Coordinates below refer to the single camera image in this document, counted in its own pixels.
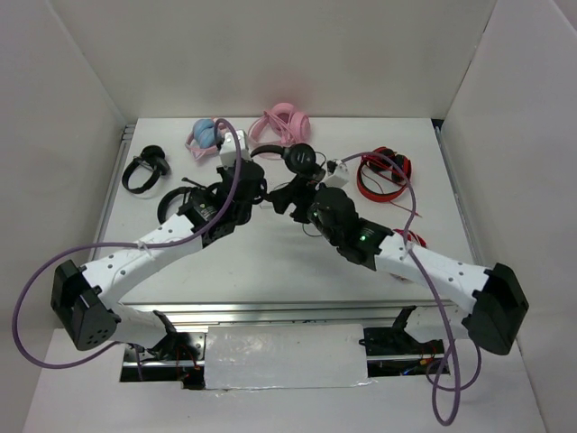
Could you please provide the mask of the black Panasonic wired headphones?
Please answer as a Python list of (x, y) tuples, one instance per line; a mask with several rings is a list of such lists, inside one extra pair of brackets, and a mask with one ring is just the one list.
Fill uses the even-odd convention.
[(306, 143), (299, 143), (286, 150), (282, 157), (287, 169), (294, 174), (290, 181), (295, 187), (305, 182), (321, 184), (325, 170), (316, 162), (316, 152)]

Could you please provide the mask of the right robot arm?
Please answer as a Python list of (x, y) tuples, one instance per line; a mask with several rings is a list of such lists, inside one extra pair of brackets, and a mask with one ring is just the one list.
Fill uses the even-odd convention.
[(473, 343), (495, 355), (510, 352), (529, 305), (506, 264), (486, 268), (410, 244), (402, 234), (360, 217), (339, 188), (293, 180), (266, 199), (278, 214), (293, 206), (292, 219), (313, 225), (348, 262), (435, 288), (463, 312), (459, 322)]

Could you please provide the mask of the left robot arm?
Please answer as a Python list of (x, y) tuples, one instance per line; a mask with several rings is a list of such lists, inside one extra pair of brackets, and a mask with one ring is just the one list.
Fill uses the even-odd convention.
[(221, 181), (194, 188), (188, 201), (140, 247), (121, 249), (77, 266), (67, 260), (54, 272), (50, 304), (79, 351), (106, 341), (136, 344), (156, 359), (171, 357), (186, 342), (168, 317), (125, 306), (121, 298), (168, 265), (198, 253), (246, 224), (266, 187), (263, 168), (243, 160), (218, 168)]

